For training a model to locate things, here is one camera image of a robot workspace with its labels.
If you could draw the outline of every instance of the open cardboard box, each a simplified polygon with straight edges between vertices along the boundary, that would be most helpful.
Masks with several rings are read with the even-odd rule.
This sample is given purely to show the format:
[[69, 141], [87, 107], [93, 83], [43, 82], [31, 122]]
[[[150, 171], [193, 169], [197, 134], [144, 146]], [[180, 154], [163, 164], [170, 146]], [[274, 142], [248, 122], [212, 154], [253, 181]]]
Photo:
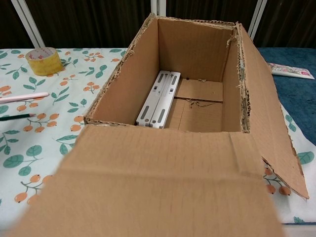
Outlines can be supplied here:
[[[134, 126], [159, 70], [166, 129]], [[263, 162], [308, 198], [270, 69], [240, 24], [150, 17], [10, 236], [283, 236]]]

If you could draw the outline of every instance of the green pencil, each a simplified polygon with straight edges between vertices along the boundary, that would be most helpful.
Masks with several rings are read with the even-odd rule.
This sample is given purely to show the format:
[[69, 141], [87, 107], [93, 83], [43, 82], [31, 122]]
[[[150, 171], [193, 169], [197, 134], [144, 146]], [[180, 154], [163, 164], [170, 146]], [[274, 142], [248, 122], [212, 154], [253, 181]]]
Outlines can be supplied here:
[[33, 117], [36, 114], [25, 114], [25, 115], [14, 115], [14, 116], [6, 116], [6, 117], [1, 117], [0, 121], [7, 121], [7, 120], [13, 120], [13, 119], [23, 119], [23, 118], [29, 118]]

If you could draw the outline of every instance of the toothpaste tube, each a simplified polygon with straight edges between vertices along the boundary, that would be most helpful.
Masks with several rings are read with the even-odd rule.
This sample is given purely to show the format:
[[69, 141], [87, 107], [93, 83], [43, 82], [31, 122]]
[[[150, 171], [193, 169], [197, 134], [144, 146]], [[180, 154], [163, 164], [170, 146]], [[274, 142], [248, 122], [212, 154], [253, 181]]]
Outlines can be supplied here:
[[304, 68], [294, 68], [285, 65], [268, 63], [272, 69], [272, 75], [280, 75], [286, 77], [295, 77], [295, 78], [306, 78], [306, 79], [315, 79], [310, 71]]

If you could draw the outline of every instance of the packing tape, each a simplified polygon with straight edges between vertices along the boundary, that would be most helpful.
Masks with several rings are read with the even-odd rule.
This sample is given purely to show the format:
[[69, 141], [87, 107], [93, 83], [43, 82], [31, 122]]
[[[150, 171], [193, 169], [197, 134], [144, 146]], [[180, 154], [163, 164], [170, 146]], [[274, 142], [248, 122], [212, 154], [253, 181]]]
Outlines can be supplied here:
[[57, 50], [51, 47], [36, 48], [25, 56], [35, 75], [47, 76], [63, 69]]

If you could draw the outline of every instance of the floral tablecloth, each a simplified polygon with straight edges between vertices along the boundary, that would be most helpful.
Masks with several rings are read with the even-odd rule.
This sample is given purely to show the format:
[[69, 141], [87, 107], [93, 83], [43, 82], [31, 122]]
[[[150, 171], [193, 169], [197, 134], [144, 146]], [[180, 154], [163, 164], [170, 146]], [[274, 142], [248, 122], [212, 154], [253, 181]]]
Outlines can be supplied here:
[[[49, 92], [48, 97], [0, 104], [0, 117], [37, 114], [0, 122], [0, 231], [8, 230], [36, 201], [84, 126], [82, 115], [125, 54], [121, 48], [59, 49], [64, 70], [35, 76], [24, 55], [29, 49], [0, 50], [0, 97]], [[315, 146], [283, 108], [300, 157], [311, 199], [284, 187], [266, 169], [263, 175], [283, 223], [316, 222]]]

